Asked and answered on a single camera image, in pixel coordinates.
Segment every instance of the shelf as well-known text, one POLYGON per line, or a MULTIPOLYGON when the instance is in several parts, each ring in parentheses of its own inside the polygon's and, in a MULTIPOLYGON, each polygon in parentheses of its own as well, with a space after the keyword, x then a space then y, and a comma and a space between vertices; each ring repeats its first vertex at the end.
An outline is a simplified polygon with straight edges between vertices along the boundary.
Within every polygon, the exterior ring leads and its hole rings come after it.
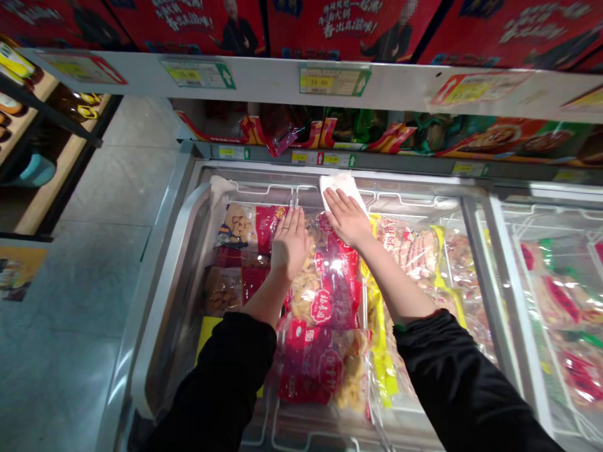
MULTIPOLYGON (((109 103, 110 98, 110 95, 104 96, 100 105, 96 107, 96 110, 99 113, 99 119, 109 103)), ((86 130, 92 132, 99 119, 86 121, 82 125, 86 130)), ((52 203, 56 199, 86 143, 87 140, 85 138, 76 135, 71 135, 69 137, 69 140, 65 147, 63 147, 63 150, 57 159, 57 172, 50 182, 41 186, 36 192, 36 195, 33 197, 29 207, 14 230, 16 234, 36 234, 38 227, 44 220, 46 213, 52 206, 52 203)))
MULTIPOLYGON (((239 160, 244 162, 262 162, 291 164, 299 166, 302 163, 291 161, 291 149, 287 149, 283 154, 274 158, 268 152, 266 146, 248 146, 233 144, 208 143, 205 141, 190 141, 197 151, 207 159, 216 160, 239 160), (247 149, 248 158, 244 154, 239 154, 240 159, 232 158, 232 155, 220 155, 220 147, 247 149)), ((414 175, 428 176, 458 176, 455 173, 457 162, 463 164, 477 165, 484 164, 484 176, 470 177, 475 179, 476 183, 483 181, 483 185, 497 183, 507 186, 526 186, 531 182, 554 182, 555 186, 561 186, 558 182, 566 182, 581 185, 603 186, 603 169, 592 168, 569 168, 565 166, 554 166, 534 163, 516 163, 496 160, 464 160, 444 157, 424 157, 400 154, 380 154, 369 152, 348 152, 339 149, 293 149, 294 152, 308 153, 308 160, 311 155, 317 153, 332 153, 339 156, 342 170, 369 170, 369 171, 387 171, 389 173, 408 173, 414 175), (351 157, 354 156, 353 166, 349 164, 351 157), (568 180, 567 174, 575 175, 574 180, 568 180)))
MULTIPOLYGON (((46 102, 46 99, 50 97, 58 84, 59 81, 55 77, 50 75, 48 72, 44 72, 44 77, 38 84, 34 85, 33 93, 38 99, 46 102)), ((7 141, 0 143, 0 165, 4 163, 4 160, 8 157, 8 154, 11 153, 15 144, 19 142, 21 136, 23 136, 37 114, 38 111, 33 108, 28 108, 27 113, 21 117, 15 117, 7 114, 7 116, 11 119, 8 130, 12 133, 12 135, 7 141)))
MULTIPOLYGON (((533 74, 530 78, 496 102, 434 107, 430 105, 430 100, 447 84, 449 78, 453 75, 487 72, 524 73, 524 71, 371 63, 372 75, 363 95, 361 97, 346 97, 301 94, 300 67, 310 63, 306 60, 244 58, 238 56, 160 55, 109 51, 90 52, 91 55, 104 58, 128 82, 127 85, 109 85, 76 82, 42 60, 38 56, 38 50, 23 48, 19 51, 33 63, 48 70, 65 85, 78 92, 449 112, 603 123, 603 111, 600 113, 569 112, 560 108, 561 105, 570 100, 602 85, 603 76, 601 75, 531 71, 533 74), (184 57, 196 61, 225 63, 229 66, 237 89, 179 87, 160 63, 160 60, 166 57, 184 57)), ((320 64, 327 64, 329 67, 358 68, 358 63, 320 62, 320 64)))

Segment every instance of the freezer glass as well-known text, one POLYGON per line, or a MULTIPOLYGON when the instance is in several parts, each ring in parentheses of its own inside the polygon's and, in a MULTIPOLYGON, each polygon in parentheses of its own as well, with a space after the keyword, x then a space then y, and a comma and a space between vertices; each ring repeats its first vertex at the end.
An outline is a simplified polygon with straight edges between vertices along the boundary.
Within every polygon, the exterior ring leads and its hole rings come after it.
POLYGON ((555 438, 567 450, 600 450, 603 212, 521 196, 502 209, 555 438))
MULTIPOLYGON (((169 410, 179 383, 195 366, 204 321, 217 311, 222 310, 220 316, 223 310, 237 309, 230 295, 220 292, 219 299, 210 298, 207 291, 209 267, 216 266, 219 251, 216 237, 228 206, 237 204, 244 211, 300 205, 307 217, 320 224, 319 174, 335 172, 321 168, 312 174, 308 168, 272 164, 247 169, 235 162, 195 164, 166 259, 160 263, 160 282, 135 363, 132 393, 141 418, 157 422, 169 410)), ((441 178, 363 171, 354 176, 376 237, 436 303, 455 314, 480 351, 521 391, 518 358, 492 253, 492 224, 482 209, 487 193, 441 178)), ((243 216, 235 215, 238 224, 230 225, 238 234, 251 228, 240 219, 243 216)), ((320 228, 319 235, 329 234, 320 228)), ((267 258, 261 254, 252 256, 254 262, 257 259, 253 266, 260 270, 267 258)), ((328 404, 280 399, 287 344, 287 326, 283 326, 242 449, 442 449, 395 352, 387 309, 371 275, 361 267, 356 273, 362 288, 356 330, 370 330, 372 335, 354 367, 361 383, 345 394, 344 401, 341 394, 328 404)), ((338 341, 346 338, 350 336, 340 335, 338 341)), ((351 343, 359 350, 355 340, 351 343)), ((133 432, 133 437, 141 435, 133 432)))

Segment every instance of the freezer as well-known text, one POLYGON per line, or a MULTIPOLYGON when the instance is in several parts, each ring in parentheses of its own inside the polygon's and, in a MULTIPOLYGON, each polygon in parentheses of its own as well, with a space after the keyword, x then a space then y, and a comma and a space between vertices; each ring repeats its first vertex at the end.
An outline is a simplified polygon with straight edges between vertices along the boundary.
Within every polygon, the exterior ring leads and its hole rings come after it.
MULTIPOLYGON (((212 263, 227 206, 301 205, 317 214, 323 210, 319 177, 337 171, 326 166, 207 160, 192 142, 183 144, 144 255, 97 451, 136 450, 165 416, 178 384, 193 369, 207 313, 202 295, 205 269, 212 263)), ((435 289, 425 290, 443 294, 444 303, 456 309, 480 350, 534 407, 544 428, 555 434, 556 413, 545 390, 540 342, 525 301, 521 266, 513 254, 514 217, 509 219, 505 205, 460 178, 373 171, 353 175, 377 228, 387 222, 412 234, 437 235, 436 277, 429 283, 435 289)), ((368 329, 376 305, 369 281, 362 278, 362 284, 359 328, 368 329)), ((285 341, 283 332, 278 341, 280 345, 285 341)), ((388 392, 372 350, 364 360, 366 412, 339 409, 333 403, 281 400, 280 370, 274 366, 241 448, 441 450, 403 378, 396 382, 397 390, 388 392)))

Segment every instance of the gray tiled floor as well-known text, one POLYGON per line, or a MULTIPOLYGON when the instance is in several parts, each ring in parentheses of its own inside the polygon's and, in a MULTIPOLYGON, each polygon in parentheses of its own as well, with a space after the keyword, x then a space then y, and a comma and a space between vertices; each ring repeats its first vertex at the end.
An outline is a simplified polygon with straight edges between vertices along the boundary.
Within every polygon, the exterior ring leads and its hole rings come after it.
POLYGON ((27 297, 0 302, 3 452, 94 450, 177 130, 164 102, 125 97, 27 297))

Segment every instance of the freezer handle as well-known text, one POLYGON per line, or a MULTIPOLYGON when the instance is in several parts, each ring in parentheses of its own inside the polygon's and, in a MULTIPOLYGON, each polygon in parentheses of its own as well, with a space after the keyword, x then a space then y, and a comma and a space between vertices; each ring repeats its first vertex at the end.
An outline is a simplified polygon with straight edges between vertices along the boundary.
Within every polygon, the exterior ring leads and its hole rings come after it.
POLYGON ((505 347, 512 347, 514 344, 519 362, 518 372, 522 388, 520 393, 535 410, 538 421, 545 431, 554 437, 553 419, 546 395, 545 380, 540 367, 540 358, 513 253, 513 245, 504 221, 503 207, 500 199, 493 193, 483 201, 482 207, 489 225, 490 240, 513 336, 513 342, 507 342, 505 347))

